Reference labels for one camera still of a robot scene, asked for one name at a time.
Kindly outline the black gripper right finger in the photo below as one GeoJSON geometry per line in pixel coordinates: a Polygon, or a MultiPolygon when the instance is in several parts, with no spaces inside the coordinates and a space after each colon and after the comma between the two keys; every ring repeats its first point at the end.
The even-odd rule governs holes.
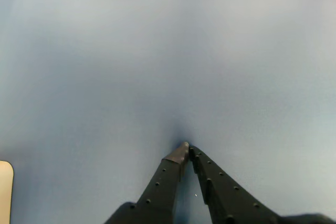
{"type": "Polygon", "coordinates": [[[212,223],[283,223],[199,148],[189,154],[212,223]]]}

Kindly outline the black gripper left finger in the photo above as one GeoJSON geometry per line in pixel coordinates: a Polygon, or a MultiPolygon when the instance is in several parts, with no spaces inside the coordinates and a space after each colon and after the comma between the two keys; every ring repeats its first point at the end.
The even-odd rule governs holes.
{"type": "Polygon", "coordinates": [[[137,202],[122,204],[106,223],[173,223],[178,185],[188,163],[183,142],[165,156],[137,202]]]}

